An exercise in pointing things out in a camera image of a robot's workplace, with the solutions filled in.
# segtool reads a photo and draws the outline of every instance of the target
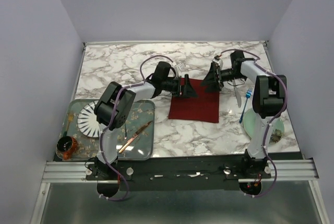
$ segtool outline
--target maroon napkin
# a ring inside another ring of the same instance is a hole
[[[205,93],[202,80],[190,79],[198,98],[172,97],[169,119],[219,122],[219,92]]]

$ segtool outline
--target knife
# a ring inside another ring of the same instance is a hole
[[[235,79],[232,79],[232,83],[233,83],[233,87],[234,87],[236,101],[238,102],[238,108],[240,108],[241,107],[241,95],[240,95],[238,89],[236,88]]]
[[[135,138],[138,137],[138,135],[144,131],[146,129],[146,127],[148,127],[153,121],[149,121],[147,122],[145,125],[141,126],[132,136],[132,138],[130,138],[118,151],[119,154],[123,153],[123,151],[135,140]]]

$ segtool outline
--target gray tray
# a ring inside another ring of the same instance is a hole
[[[70,103],[63,128],[59,138],[61,138],[65,132],[65,128],[68,122],[68,114],[70,111],[74,113],[73,121],[70,123],[67,135],[74,137],[78,142],[77,150],[72,154],[72,157],[67,161],[86,161],[87,159],[96,156],[99,151],[99,139],[90,138],[82,134],[78,128],[78,114],[85,105],[97,99],[77,99]],[[151,157],[153,152],[153,140],[154,140],[154,111],[155,104],[149,100],[140,100],[133,104],[129,116],[126,120],[127,138],[131,138],[132,135],[144,124],[149,121],[153,121],[135,140],[133,149],[128,148],[122,153],[118,154],[120,160],[147,160]],[[122,147],[125,143],[125,126],[122,126],[122,135],[117,137],[117,147]],[[61,152],[56,150],[56,155],[62,159]]]

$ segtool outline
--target wall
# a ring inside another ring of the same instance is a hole
[[[29,223],[82,53],[60,0],[0,0],[0,216]]]
[[[288,78],[289,112],[334,222],[334,0],[293,0],[269,41],[272,64]]]
[[[61,0],[82,40],[268,40],[291,0]]]

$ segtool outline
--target white marble surface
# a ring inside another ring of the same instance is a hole
[[[212,58],[222,50],[236,48],[248,50],[260,56],[258,62],[270,69],[263,45],[260,42],[208,42],[208,43],[148,43],[90,45],[86,48],[76,98],[99,98],[107,85],[116,81],[122,85],[141,81],[139,65],[148,57],[162,54],[177,63],[183,62],[184,73],[190,78],[203,79]],[[230,68],[229,53],[223,55],[224,68]],[[158,61],[148,61],[143,68],[148,76]],[[245,93],[254,84],[247,80],[239,86],[242,103]],[[220,92],[219,123],[169,120],[171,96],[152,99],[156,104],[153,157],[242,154],[250,142],[239,118],[243,105],[238,108],[233,87],[225,84]],[[252,106],[248,102],[246,109]],[[284,137],[269,146],[269,152],[299,151],[288,114],[283,113]]]

